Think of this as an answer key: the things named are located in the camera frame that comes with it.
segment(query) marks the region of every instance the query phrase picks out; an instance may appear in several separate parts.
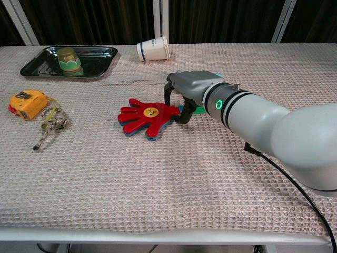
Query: yellow sticker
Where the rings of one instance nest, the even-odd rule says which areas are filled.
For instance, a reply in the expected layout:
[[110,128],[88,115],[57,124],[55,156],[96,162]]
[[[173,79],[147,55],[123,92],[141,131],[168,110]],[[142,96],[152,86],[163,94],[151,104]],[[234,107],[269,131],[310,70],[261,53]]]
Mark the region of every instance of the yellow sticker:
[[159,110],[154,107],[149,107],[149,108],[146,108],[143,113],[146,117],[153,118],[159,114]]

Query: red hand-shaped toy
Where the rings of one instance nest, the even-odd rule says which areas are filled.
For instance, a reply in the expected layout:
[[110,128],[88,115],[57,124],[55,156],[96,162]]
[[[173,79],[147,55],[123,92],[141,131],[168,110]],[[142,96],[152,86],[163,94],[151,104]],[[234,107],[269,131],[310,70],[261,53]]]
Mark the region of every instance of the red hand-shaped toy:
[[136,99],[130,99],[129,103],[132,107],[122,107],[122,114],[118,115],[126,136],[148,127],[146,136],[154,141],[160,130],[171,122],[171,118],[180,114],[179,108],[163,103],[142,103]]

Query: robotic arm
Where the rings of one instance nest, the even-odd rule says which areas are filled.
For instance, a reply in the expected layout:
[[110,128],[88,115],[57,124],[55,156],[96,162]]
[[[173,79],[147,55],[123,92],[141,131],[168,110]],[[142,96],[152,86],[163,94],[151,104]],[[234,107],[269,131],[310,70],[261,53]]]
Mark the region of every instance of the robotic arm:
[[257,150],[276,157],[317,194],[337,197],[337,104],[290,112],[208,71],[176,72],[167,77],[165,104],[173,89],[185,100],[186,124],[198,106]]

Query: white paper cup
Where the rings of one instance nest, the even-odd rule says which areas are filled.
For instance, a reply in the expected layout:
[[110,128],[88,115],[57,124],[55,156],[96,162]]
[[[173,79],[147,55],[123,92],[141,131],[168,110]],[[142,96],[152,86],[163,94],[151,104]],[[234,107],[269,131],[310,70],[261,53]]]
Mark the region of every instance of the white paper cup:
[[169,60],[170,52],[166,36],[137,44],[139,59],[143,61]]

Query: green indicator light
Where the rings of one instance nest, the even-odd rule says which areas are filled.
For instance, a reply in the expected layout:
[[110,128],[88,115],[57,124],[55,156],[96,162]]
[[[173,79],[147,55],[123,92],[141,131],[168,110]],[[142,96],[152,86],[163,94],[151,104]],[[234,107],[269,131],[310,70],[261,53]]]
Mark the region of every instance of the green indicator light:
[[221,107],[222,107],[222,104],[223,104],[222,100],[218,100],[217,103],[215,104],[215,107],[216,107],[218,110],[220,110]]

